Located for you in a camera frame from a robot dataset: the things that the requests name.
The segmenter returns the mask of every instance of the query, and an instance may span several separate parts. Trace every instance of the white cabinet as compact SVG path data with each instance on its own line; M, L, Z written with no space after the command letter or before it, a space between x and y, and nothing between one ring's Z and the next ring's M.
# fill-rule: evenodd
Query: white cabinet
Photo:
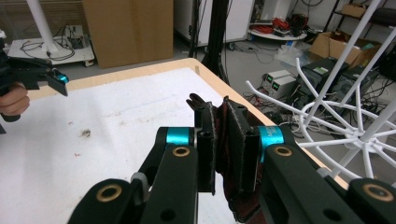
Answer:
M254 0L230 0L231 8L227 18L226 41L233 42L247 38L250 15ZM201 0L199 8L198 46L207 46L213 0ZM191 39L189 26L192 25L193 0L174 0L174 28L188 40Z

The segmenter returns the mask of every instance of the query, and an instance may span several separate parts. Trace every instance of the white wall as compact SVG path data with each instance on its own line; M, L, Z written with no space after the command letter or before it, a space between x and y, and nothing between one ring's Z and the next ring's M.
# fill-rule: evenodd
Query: white wall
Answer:
M295 5L297 0L291 0L290 5L290 13ZM319 0L311 0L311 4L317 3ZM360 3L363 0L355 0L354 2ZM349 0L341 0L338 4L338 10L341 10L344 4L347 4ZM394 0L382 0L379 4L382 6L385 2L387 2L384 7L391 7L396 8L396 1ZM326 25L327 19L329 19L332 8L334 7L335 0L323 0L317 7L311 7L309 9L309 20L308 25L312 28L323 29ZM302 3L302 1L298 1L296 8L294 9L294 13L301 13L308 15L308 7ZM341 16L333 15L332 20L329 24L328 31L334 31L340 21ZM346 33L352 34L355 30L355 27L358 25L359 20L352 19L352 18L345 18L340 29ZM365 31L362 33L361 37L376 40L379 42L384 42L385 38L390 34L391 30L387 27L373 25L371 30L367 33L369 25L367 25Z

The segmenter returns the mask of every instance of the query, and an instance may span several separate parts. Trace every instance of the human hand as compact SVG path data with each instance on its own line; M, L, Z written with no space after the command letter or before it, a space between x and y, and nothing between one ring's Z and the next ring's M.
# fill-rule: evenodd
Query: human hand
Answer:
M9 87L9 92L0 96L0 113L16 116L23 113L30 105L27 90L20 84Z

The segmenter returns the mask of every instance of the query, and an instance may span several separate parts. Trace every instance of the gray floor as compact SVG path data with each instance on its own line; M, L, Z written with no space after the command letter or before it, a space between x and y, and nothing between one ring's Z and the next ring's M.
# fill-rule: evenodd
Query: gray floor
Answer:
M248 92L248 87L245 84L246 80L249 80L253 86L259 87L262 83L262 75L268 72L274 72L279 70L289 70L293 74L296 73L296 69L281 61L275 59L277 49L284 44L282 41L267 40L256 37L251 41L238 41L235 42L235 50L225 50L222 53L223 66L227 71L230 84L238 93L244 94ZM297 48L306 50L309 46L299 43ZM174 57L172 59L153 62L163 63L173 61L177 59L187 58L187 52L189 50L188 43L182 40L180 37L175 36L174 40ZM204 57L205 50L200 48L197 59L201 61ZM309 59L302 59L303 63L307 63ZM115 68L101 69L97 63L91 67L84 67L82 63L71 63L57 65L60 71L67 74L71 80L92 77L110 72L131 69L153 63L140 63L128 66L121 66ZM318 141L333 139L329 135L313 133L314 139ZM396 141L391 138L388 140L388 144L396 146ZM341 159L347 149L345 147L326 147L325 149L329 155L337 160ZM394 160L396 160L396 153L389 154ZM395 168L391 167L379 156L372 154L370 155L373 168L375 170L375 177L393 184L396 182ZM348 165L347 167L351 171L358 175L364 175L364 166L362 163L361 153Z

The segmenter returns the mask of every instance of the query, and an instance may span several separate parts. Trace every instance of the black pole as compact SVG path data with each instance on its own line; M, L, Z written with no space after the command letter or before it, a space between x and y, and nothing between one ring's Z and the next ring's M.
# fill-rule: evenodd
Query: black pole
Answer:
M198 0L192 2L192 26L189 30L191 42L189 50L189 58L196 58L196 48L198 44L198 18L199 18L199 6Z
M210 19L209 42L202 64L230 85L221 63L221 51L225 33L229 0L213 0Z

